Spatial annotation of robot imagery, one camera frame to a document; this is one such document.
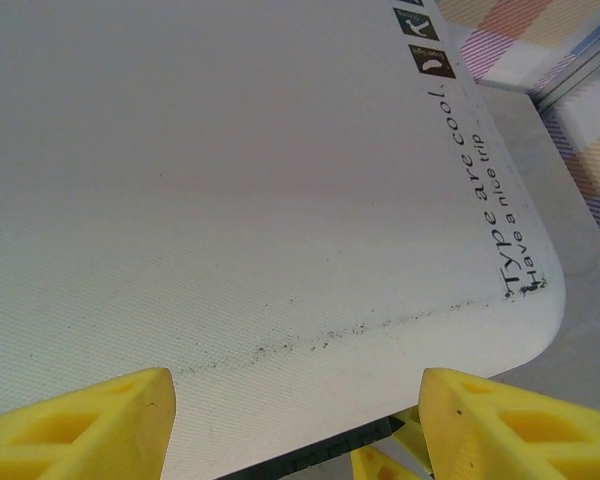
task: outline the white board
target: white board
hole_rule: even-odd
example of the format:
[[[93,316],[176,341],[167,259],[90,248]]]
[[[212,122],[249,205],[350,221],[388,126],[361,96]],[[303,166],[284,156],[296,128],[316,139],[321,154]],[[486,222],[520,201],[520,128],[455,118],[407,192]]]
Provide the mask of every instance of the white board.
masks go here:
[[[0,4],[0,413],[169,367],[211,478],[539,354],[560,265],[418,3]]]

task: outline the checkered cloth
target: checkered cloth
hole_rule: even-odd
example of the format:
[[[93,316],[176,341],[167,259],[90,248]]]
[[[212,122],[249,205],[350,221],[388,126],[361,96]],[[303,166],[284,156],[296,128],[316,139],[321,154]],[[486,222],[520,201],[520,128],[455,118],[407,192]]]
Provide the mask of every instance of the checkered cloth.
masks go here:
[[[439,0],[476,81],[532,98],[600,38],[600,0]],[[600,227],[600,80],[545,124]]]

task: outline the textured white surface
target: textured white surface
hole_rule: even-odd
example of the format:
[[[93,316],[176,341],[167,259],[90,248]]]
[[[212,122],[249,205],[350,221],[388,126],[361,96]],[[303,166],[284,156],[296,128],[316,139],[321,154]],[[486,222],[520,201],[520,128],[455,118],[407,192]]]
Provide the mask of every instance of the textured white surface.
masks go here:
[[[165,479],[207,478],[550,342],[560,266],[454,47],[419,74],[390,3],[120,8],[0,5],[0,413],[166,366]],[[523,250],[546,285],[506,298]]]

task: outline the black icon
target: black icon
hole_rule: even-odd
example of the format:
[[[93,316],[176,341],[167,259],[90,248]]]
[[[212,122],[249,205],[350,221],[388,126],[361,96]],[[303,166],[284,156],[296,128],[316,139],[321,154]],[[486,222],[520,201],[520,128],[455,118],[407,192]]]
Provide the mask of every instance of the black icon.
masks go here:
[[[422,0],[400,0],[400,1],[410,3],[411,5],[418,5],[419,7],[424,7]]]
[[[439,40],[438,34],[433,29],[431,19],[421,13],[408,12],[406,10],[393,9],[400,22],[400,27],[406,35],[413,35],[419,38],[428,38],[429,40]]]
[[[411,50],[411,55],[413,55],[420,73],[436,75],[438,77],[456,78],[447,54],[442,50],[434,50],[433,48],[420,47],[418,45],[409,45],[409,50]]]

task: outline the yellow plastic support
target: yellow plastic support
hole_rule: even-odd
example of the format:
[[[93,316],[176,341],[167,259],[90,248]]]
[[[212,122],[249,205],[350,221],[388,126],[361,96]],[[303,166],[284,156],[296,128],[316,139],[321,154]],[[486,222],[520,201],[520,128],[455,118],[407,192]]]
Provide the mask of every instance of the yellow plastic support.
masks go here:
[[[0,416],[0,480],[158,480],[175,418],[167,369]]]
[[[600,480],[600,412],[429,369],[420,419],[436,480]]]
[[[418,476],[373,447],[351,452],[353,480],[419,480]]]
[[[393,432],[392,437],[415,458],[422,468],[431,475],[433,467],[427,451],[427,443],[422,432],[420,412],[418,407],[413,407],[394,415],[404,422],[404,425]]]

